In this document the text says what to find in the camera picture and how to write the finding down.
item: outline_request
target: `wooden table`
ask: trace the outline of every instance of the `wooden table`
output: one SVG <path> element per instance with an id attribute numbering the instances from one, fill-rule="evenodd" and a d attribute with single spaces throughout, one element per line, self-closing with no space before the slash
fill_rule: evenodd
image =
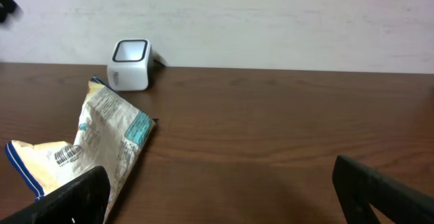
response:
<path id="1" fill-rule="evenodd" d="M 73 142 L 105 67 L 0 63 L 0 144 Z M 434 195 L 434 75 L 166 68 L 123 95 L 158 131 L 111 223 L 344 223 L 340 153 Z M 0 218 L 34 195 L 0 153 Z"/>

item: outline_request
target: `wood grain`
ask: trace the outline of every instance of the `wood grain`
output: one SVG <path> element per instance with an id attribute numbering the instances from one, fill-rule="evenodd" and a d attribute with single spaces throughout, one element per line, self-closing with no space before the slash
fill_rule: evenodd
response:
<path id="1" fill-rule="evenodd" d="M 73 142 L 104 66 L 0 63 L 0 145 Z M 344 153 L 434 195 L 434 75 L 167 68 L 124 92 L 159 118 L 109 223 L 344 223 Z M 0 218 L 33 194 L 0 153 Z"/>

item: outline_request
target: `white wall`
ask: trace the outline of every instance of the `white wall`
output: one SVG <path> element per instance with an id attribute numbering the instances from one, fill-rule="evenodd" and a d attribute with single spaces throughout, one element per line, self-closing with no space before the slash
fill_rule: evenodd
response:
<path id="1" fill-rule="evenodd" d="M 170 66 L 434 73 L 434 0 L 16 0 L 2 62 L 104 64 L 145 37 Z"/>

